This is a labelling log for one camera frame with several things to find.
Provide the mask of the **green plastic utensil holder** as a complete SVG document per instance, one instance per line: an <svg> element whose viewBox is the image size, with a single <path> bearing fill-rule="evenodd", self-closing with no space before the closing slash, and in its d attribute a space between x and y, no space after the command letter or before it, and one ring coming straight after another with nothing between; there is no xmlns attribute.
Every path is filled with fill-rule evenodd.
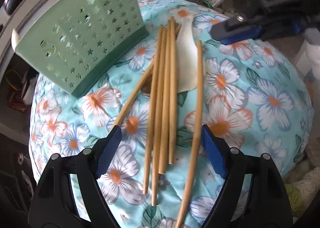
<svg viewBox="0 0 320 228"><path fill-rule="evenodd" d="M148 35L137 0L58 0L20 37L14 52L73 97L85 95Z"/></svg>

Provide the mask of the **floral turquoise quilt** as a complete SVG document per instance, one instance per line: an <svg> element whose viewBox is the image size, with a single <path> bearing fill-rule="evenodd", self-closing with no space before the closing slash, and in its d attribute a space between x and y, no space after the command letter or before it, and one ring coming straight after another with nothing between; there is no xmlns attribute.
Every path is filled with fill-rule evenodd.
<svg viewBox="0 0 320 228"><path fill-rule="evenodd" d="M138 0L149 35L119 60L80 99L39 76L30 116L29 155L40 176L54 153L77 155L108 135L121 107L156 53L157 32L171 17L192 16L193 36L202 42L204 102L202 122L212 133L246 155L271 155L281 175L294 166L309 140L313 120L310 96L292 64L271 44L243 40L223 45L209 30L224 16L184 0ZM113 162L98 180L122 227L175 227L195 125L197 91L177 98L174 163L159 176L157 205L143 191L149 99L139 94L121 131Z"/></svg>

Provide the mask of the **white rice paddle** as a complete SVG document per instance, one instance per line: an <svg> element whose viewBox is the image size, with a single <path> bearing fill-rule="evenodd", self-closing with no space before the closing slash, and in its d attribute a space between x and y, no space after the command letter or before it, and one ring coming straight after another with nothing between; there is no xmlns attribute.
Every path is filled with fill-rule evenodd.
<svg viewBox="0 0 320 228"><path fill-rule="evenodd" d="M197 46L193 37L194 16L182 19L176 38L177 93L197 88Z"/></svg>

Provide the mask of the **bamboo chopstick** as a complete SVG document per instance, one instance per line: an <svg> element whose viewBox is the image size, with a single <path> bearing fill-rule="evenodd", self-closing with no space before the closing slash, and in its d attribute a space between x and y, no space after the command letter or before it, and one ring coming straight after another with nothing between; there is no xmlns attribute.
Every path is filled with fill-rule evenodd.
<svg viewBox="0 0 320 228"><path fill-rule="evenodd" d="M153 61L152 61L153 62L152 81L151 81L151 90L150 90L149 116L148 116L148 126L147 126L145 155L144 155L144 179L143 179L144 194L147 194L149 189L149 175L150 175L150 164L151 164L151 156L152 156L152 149L153 149L153 132L154 132L156 97L157 97L157 82L158 82L159 61L161 58L163 28L164 28L163 25L159 26L156 54L153 57Z"/></svg>
<svg viewBox="0 0 320 228"><path fill-rule="evenodd" d="M181 227L183 224L185 214L188 209L191 192L193 188L195 171L197 166L197 159L200 148L201 126L202 126L202 112L203 112L203 51L202 42L197 41L197 100L196 100L196 114L193 141L191 144L191 154L189 160L189 167L187 178L184 186L183 198L181 201L180 209L176 220L176 228Z"/></svg>
<svg viewBox="0 0 320 228"><path fill-rule="evenodd" d="M176 37L175 20L170 18L170 117L169 117L169 164L174 163L176 145L176 104L177 104L177 80L176 80Z"/></svg>
<svg viewBox="0 0 320 228"><path fill-rule="evenodd" d="M153 159L152 159L152 196L151 205L157 205L157 188L158 188L158 168L159 168L159 153L161 145L161 124L162 124L162 105L163 105L163 85L164 85L164 67L165 67L165 49L167 40L167 29L162 30L162 38L160 45L159 63L157 78L157 93L155 106L155 123L153 133Z"/></svg>
<svg viewBox="0 0 320 228"><path fill-rule="evenodd" d="M161 145L159 153L158 173L164 174L168 163L168 143L169 143L169 100L170 100L170 20L167 23L166 47L164 59L163 77L163 104L161 123Z"/></svg>
<svg viewBox="0 0 320 228"><path fill-rule="evenodd" d="M156 58L153 60L153 62L149 65L149 67L144 71L142 77L140 78L140 80L137 82L136 87L133 89L133 91L131 92L129 98L127 99L125 105L122 107L119 115L117 116L116 120L114 121L114 124L112 125L112 127L118 125L120 126L125 118L125 116L127 115L129 109L131 108L133 102L136 99L136 96L138 95L138 93L140 92L140 90L142 89L142 87L144 86L144 84L146 83L146 80L148 79L148 77L153 73L153 66L155 65L157 69L160 69L160 62L157 61L157 59L160 58L161 52L164 51L165 54L167 54L167 46L164 43L166 40L167 41L172 41L171 44L169 44L169 55L170 56L174 56L173 54L171 54L171 52L175 51L175 40L176 40L176 34L178 34L179 30L181 29L181 24L177 24L177 25L173 25L173 29L169 30L169 36L167 37L165 34L165 28L163 28L161 26L161 28L159 29L158 33L160 34L160 37L157 40L157 49L156 49Z"/></svg>

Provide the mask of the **stainless steel spoon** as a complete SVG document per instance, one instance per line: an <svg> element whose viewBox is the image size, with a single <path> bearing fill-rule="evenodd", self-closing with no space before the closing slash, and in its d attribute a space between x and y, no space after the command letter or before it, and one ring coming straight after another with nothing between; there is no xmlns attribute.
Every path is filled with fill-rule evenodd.
<svg viewBox="0 0 320 228"><path fill-rule="evenodd" d="M144 97L149 98L151 93L151 85L152 85L152 74L148 76L143 87L141 88L141 93Z"/></svg>

